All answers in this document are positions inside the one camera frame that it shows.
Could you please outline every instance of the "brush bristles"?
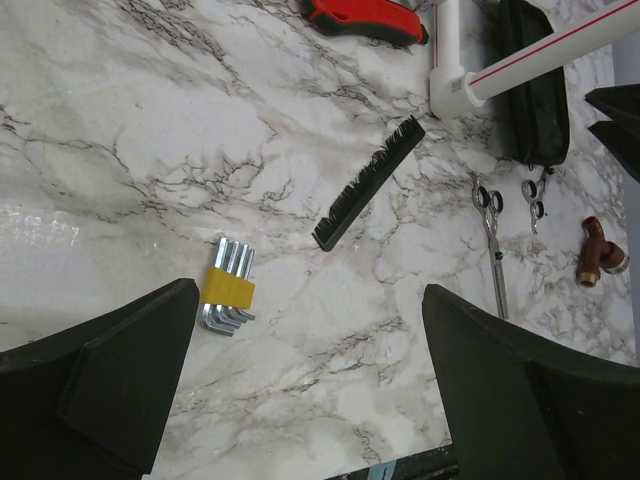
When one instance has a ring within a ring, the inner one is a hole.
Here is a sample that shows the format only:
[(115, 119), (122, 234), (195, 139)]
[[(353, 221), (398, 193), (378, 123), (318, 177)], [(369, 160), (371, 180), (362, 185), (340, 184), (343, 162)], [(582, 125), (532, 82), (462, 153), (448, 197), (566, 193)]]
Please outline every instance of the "brush bristles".
[(356, 178), (338, 195), (329, 216), (318, 222), (313, 237), (320, 247), (331, 250), (353, 220), (371, 200), (382, 184), (424, 137), (424, 130), (414, 117), (409, 117), (387, 138), (381, 150)]

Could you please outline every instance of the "silver scissors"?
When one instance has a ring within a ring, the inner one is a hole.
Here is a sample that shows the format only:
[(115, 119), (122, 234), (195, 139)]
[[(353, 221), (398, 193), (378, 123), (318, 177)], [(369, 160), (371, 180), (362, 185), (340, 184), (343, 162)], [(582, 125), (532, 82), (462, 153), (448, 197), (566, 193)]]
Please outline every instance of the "silver scissors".
[(500, 192), (497, 190), (488, 191), (480, 184), (480, 179), (476, 177), (473, 181), (473, 204), (482, 214), (482, 223), (489, 240), (489, 255), (491, 257), (493, 287), (496, 291), (496, 303), (498, 304), (498, 317), (507, 320), (509, 309), (507, 307), (507, 287), (504, 283), (504, 271), (502, 270), (503, 255), (496, 238), (498, 217), (504, 210), (504, 200)]
[(533, 180), (525, 180), (522, 182), (522, 195), (525, 200), (529, 202), (529, 211), (531, 212), (531, 231), (538, 234), (538, 220), (544, 217), (544, 203), (542, 203), (542, 197), (547, 189), (547, 183), (549, 181), (549, 175), (553, 174), (553, 168), (545, 168), (542, 172), (540, 180), (534, 182)]

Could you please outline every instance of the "copper pipe fitting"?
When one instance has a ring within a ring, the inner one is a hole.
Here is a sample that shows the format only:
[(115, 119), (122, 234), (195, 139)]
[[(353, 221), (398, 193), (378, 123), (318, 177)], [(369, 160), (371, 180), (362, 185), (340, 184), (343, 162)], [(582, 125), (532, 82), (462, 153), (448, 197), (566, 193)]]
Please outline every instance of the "copper pipe fitting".
[(589, 237), (580, 253), (578, 282), (583, 287), (593, 288), (600, 280), (601, 268), (606, 273), (621, 273), (629, 266), (629, 257), (619, 246), (604, 238), (602, 225), (596, 217), (587, 218), (582, 227)]

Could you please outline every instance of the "white marble surface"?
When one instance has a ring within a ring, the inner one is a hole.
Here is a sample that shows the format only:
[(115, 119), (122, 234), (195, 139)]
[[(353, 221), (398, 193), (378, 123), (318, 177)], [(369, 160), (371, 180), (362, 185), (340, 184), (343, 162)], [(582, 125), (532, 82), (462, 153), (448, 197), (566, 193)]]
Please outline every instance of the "white marble surface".
[[(598, 5), (538, 4), (555, 24)], [(493, 10), (463, 11), (480, 68)], [(496, 310), (476, 172), (507, 202), (512, 321), (634, 363), (628, 274), (574, 281), (586, 216), (626, 247), (582, 100), (613, 84), (609, 49), (567, 68), (573, 141), (537, 237), (520, 183), (539, 172), (497, 160), (508, 118), (430, 116), (429, 51), (323, 38), (293, 0), (2, 0), (0, 350), (201, 281), (225, 234), (257, 249), (258, 318), (231, 339), (196, 328), (151, 478), (320, 479), (448, 443), (420, 303), (440, 283)], [(316, 221), (411, 114), (425, 141), (323, 253)]]

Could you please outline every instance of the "scissor blade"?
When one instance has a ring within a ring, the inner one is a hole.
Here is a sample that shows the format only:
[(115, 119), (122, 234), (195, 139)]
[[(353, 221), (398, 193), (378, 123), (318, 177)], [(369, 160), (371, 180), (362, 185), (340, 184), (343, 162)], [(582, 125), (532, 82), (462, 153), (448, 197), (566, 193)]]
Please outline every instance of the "scissor blade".
[(493, 262), (493, 282), (496, 290), (496, 303), (498, 304), (498, 317), (502, 320), (509, 318), (509, 307), (507, 306), (507, 286), (504, 282), (504, 271), (502, 262)]
[(491, 254), (491, 263), (494, 259), (502, 260), (502, 252), (500, 251), (500, 244), (496, 237), (489, 235), (489, 253)]

